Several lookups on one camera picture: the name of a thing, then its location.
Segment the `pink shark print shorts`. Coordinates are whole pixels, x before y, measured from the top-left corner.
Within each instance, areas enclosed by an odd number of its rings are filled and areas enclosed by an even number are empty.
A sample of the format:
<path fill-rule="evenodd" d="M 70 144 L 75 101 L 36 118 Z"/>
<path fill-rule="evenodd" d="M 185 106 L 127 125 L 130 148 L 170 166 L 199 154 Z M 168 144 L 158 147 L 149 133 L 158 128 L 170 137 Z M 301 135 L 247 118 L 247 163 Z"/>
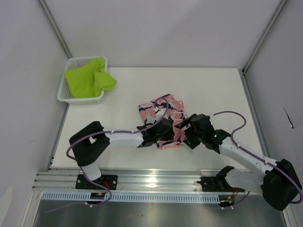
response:
<path fill-rule="evenodd" d="M 176 125 L 182 123 L 188 115 L 185 112 L 183 101 L 178 101 L 173 95 L 167 94 L 162 98 L 151 100 L 138 105 L 138 111 L 145 124 L 155 123 L 163 115 L 173 126 L 174 139 L 156 143 L 160 150 L 181 147 L 186 139 L 184 130 L 178 129 Z"/>

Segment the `lime green shorts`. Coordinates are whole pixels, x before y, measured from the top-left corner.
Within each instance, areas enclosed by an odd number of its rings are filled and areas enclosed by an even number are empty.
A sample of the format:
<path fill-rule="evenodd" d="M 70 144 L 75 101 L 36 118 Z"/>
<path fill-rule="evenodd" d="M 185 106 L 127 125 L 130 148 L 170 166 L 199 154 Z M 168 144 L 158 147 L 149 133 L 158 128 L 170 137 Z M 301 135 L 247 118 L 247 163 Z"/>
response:
<path fill-rule="evenodd" d="M 112 90 L 117 80 L 105 71 L 105 60 L 102 57 L 90 60 L 81 67 L 64 73 L 69 90 L 74 98 L 99 97 L 102 91 Z"/>

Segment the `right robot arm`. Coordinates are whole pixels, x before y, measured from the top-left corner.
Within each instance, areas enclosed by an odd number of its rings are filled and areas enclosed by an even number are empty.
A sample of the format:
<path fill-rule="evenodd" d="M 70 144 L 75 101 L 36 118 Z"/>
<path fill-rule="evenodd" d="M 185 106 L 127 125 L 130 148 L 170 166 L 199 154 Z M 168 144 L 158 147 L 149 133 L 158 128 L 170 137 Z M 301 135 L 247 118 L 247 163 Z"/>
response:
<path fill-rule="evenodd" d="M 191 149 L 203 144 L 207 149 L 247 168 L 247 171 L 241 171 L 226 166 L 218 172 L 215 181 L 220 191 L 236 188 L 260 194 L 272 208 L 279 211 L 289 204 L 303 201 L 302 185 L 288 160 L 277 161 L 244 147 L 235 140 L 234 132 L 216 130 L 211 117 L 204 114 L 193 114 L 176 127 L 184 131 L 184 143 Z"/>

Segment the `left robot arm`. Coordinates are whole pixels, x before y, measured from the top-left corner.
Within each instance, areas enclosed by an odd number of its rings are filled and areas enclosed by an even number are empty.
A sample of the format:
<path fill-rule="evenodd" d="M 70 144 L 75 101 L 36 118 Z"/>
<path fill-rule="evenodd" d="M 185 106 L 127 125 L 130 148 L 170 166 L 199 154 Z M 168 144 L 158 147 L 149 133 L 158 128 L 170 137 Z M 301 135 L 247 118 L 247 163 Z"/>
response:
<path fill-rule="evenodd" d="M 94 121 L 74 134 L 69 143 L 77 165 L 86 175 L 86 184 L 98 189 L 102 183 L 102 173 L 97 159 L 112 147 L 149 147 L 161 140 L 174 139 L 172 123 L 163 118 L 154 124 L 148 123 L 132 130 L 110 130 Z"/>

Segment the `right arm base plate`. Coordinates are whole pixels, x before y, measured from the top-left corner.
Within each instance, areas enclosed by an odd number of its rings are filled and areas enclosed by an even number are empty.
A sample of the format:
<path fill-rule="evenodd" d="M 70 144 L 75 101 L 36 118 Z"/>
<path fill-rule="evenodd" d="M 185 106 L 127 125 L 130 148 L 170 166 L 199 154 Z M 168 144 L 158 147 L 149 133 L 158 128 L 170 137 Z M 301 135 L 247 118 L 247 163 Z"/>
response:
<path fill-rule="evenodd" d="M 202 176 L 196 183 L 201 185 L 203 192 L 245 192 L 242 188 L 232 188 L 225 180 L 218 182 L 215 176 Z"/>

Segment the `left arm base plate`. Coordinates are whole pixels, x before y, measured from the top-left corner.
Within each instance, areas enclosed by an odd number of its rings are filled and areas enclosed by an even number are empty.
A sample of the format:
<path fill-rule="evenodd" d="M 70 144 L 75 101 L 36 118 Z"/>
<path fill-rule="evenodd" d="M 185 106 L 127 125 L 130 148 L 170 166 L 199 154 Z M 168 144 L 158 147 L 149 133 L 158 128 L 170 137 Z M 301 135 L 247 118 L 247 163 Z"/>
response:
<path fill-rule="evenodd" d="M 108 188 L 109 190 L 116 190 L 117 183 L 118 183 L 118 176 L 117 175 L 102 175 L 101 178 L 94 181 L 95 183 L 102 185 L 103 187 Z M 90 183 L 83 174 L 77 176 L 76 189 L 82 190 L 101 190 L 99 186 L 96 186 Z"/>

